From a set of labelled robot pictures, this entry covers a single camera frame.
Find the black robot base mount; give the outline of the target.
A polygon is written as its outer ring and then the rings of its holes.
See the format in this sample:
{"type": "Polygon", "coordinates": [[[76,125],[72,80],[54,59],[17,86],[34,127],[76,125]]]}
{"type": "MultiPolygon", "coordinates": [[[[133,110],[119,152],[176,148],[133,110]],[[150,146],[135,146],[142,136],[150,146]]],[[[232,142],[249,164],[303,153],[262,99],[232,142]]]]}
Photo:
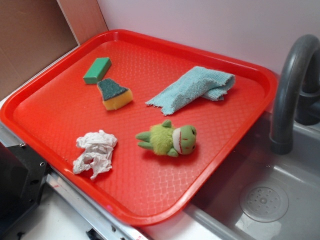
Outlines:
{"type": "Polygon", "coordinates": [[[0,234],[38,207],[49,170],[30,146],[0,145],[0,234]]]}

